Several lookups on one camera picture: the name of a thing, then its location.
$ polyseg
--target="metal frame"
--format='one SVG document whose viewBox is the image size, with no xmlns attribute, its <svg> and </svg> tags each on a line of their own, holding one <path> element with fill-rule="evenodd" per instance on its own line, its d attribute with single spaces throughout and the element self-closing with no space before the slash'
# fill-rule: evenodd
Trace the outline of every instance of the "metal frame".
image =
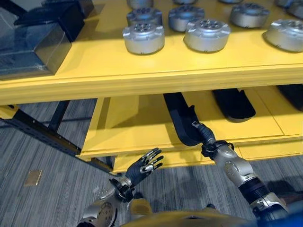
<svg viewBox="0 0 303 227">
<path fill-rule="evenodd" d="M 69 101 L 64 101 L 58 104 L 58 107 L 54 113 L 54 116 L 52 117 L 49 127 L 46 127 L 45 125 L 43 125 L 42 123 L 40 123 L 39 121 L 32 118 L 31 116 L 29 116 L 28 114 L 13 105 L 5 106 L 6 110 L 12 110 L 10 112 L 12 116 L 10 118 L 6 117 L 5 119 L 0 118 L 0 120 L 65 154 L 77 158 L 78 160 L 83 161 L 106 173 L 110 173 L 113 170 L 110 157 L 106 157 L 106 164 L 95 157 L 92 158 L 90 161 L 86 162 L 77 157 L 77 155 L 81 153 L 81 148 L 77 147 L 76 145 L 74 145 L 73 143 L 71 143 L 66 138 L 56 132 L 59 128 L 60 122 L 63 118 L 68 103 Z"/>
</svg>

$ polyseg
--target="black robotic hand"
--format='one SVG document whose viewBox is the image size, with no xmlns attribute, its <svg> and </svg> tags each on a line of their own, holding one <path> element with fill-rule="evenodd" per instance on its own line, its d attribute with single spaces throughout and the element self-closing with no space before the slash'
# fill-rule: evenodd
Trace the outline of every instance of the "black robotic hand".
<svg viewBox="0 0 303 227">
<path fill-rule="evenodd" d="M 158 163 L 164 158 L 164 156 L 157 157 L 162 151 L 159 148 L 154 148 L 147 154 L 143 155 L 138 161 L 133 163 L 128 169 L 125 176 L 131 180 L 132 186 L 136 186 L 142 180 L 144 180 L 154 170 L 162 166 L 162 163 Z"/>
</svg>

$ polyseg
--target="yellow panel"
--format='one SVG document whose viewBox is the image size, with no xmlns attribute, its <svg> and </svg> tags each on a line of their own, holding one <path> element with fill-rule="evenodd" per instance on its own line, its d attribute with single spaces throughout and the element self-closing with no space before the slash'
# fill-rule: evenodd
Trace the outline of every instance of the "yellow panel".
<svg viewBox="0 0 303 227">
<path fill-rule="evenodd" d="M 227 121 L 211 91 L 184 93 L 184 96 L 188 104 L 196 104 L 198 118 L 212 128 L 217 138 L 237 144 L 283 135 L 256 92 L 248 89 L 246 94 L 257 115 L 243 123 Z M 153 147 L 164 151 L 195 149 L 178 139 L 163 95 L 101 98 L 80 156 L 142 153 Z"/>
<path fill-rule="evenodd" d="M 285 135 L 303 134 L 303 112 L 295 109 L 277 87 L 255 89 Z"/>
<path fill-rule="evenodd" d="M 286 157 L 303 154 L 302 141 L 292 141 L 285 143 L 269 143 L 255 146 L 235 147 L 235 151 L 240 157 L 247 160 L 260 160 L 267 158 Z M 197 166 L 214 164 L 209 158 L 202 156 L 200 150 L 163 152 L 162 168 Z M 138 160 L 140 155 L 118 155 L 115 160 L 113 173 L 126 172 L 128 167 Z"/>
<path fill-rule="evenodd" d="M 239 146 L 243 158 L 247 160 L 303 155 L 303 141 Z"/>
<path fill-rule="evenodd" d="M 270 10 L 264 28 L 231 25 L 226 47 L 209 54 L 189 50 L 184 34 L 168 28 L 168 11 L 177 5 L 155 0 L 163 12 L 165 46 L 156 54 L 138 56 L 127 52 L 122 39 L 130 11 L 126 1 L 109 0 L 100 15 L 86 20 L 56 75 L 0 81 L 0 105 L 302 83 L 303 53 L 278 50 L 261 36 L 271 21 L 293 17 L 274 0 L 255 2 Z M 196 5 L 205 9 L 206 17 L 224 22 L 233 7 L 216 0 Z"/>
</svg>

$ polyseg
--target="silver knob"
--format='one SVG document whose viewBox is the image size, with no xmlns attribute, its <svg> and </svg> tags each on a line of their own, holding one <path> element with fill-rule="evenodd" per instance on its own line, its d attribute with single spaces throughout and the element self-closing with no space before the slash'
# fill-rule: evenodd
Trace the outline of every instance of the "silver knob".
<svg viewBox="0 0 303 227">
<path fill-rule="evenodd" d="M 164 46 L 164 28 L 152 23 L 139 23 L 123 30 L 127 50 L 136 54 L 150 54 Z"/>
<path fill-rule="evenodd" d="M 134 9 L 126 15 L 128 26 L 138 23 L 154 23 L 162 25 L 162 13 L 155 8 Z"/>
<path fill-rule="evenodd" d="M 196 51 L 215 52 L 224 48 L 231 29 L 228 24 L 203 19 L 197 22 L 189 22 L 184 36 L 185 44 Z"/>
<path fill-rule="evenodd" d="M 192 5 L 184 5 L 169 11 L 169 26 L 178 32 L 185 32 L 189 22 L 204 18 L 204 10 Z"/>
<path fill-rule="evenodd" d="M 275 4 L 283 8 L 288 8 L 293 1 L 294 0 L 275 0 Z"/>
<path fill-rule="evenodd" d="M 197 0 L 173 0 L 176 4 L 192 4 L 195 3 Z"/>
<path fill-rule="evenodd" d="M 303 19 L 303 0 L 295 0 L 287 10 L 288 13 Z"/>
<path fill-rule="evenodd" d="M 232 8 L 230 20 L 237 26 L 253 28 L 265 24 L 269 10 L 256 3 L 243 3 Z"/>
<path fill-rule="evenodd" d="M 229 4 L 236 4 L 236 3 L 240 3 L 243 0 L 219 0 L 220 2 L 224 2 L 224 3 L 229 3 Z"/>
<path fill-rule="evenodd" d="M 153 7 L 153 0 L 127 0 L 127 4 L 133 9 Z"/>
<path fill-rule="evenodd" d="M 303 22 L 299 20 L 274 21 L 263 37 L 277 48 L 303 52 Z"/>
</svg>

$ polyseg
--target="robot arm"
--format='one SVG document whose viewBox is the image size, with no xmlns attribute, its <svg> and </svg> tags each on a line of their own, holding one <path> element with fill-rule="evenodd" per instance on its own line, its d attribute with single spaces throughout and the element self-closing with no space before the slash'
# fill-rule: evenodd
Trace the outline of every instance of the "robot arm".
<svg viewBox="0 0 303 227">
<path fill-rule="evenodd" d="M 98 199 L 86 208 L 77 227 L 112 227 L 114 226 L 118 206 L 133 199 L 134 187 L 159 168 L 158 163 L 164 157 L 157 157 L 161 150 L 155 148 L 133 163 L 125 177 L 110 179 L 98 194 Z"/>
<path fill-rule="evenodd" d="M 286 205 L 258 178 L 248 161 L 239 157 L 233 145 L 216 140 L 213 132 L 204 124 L 192 124 L 203 137 L 202 155 L 210 157 L 224 170 L 227 177 L 239 188 L 253 213 L 260 221 L 285 218 Z"/>
</svg>

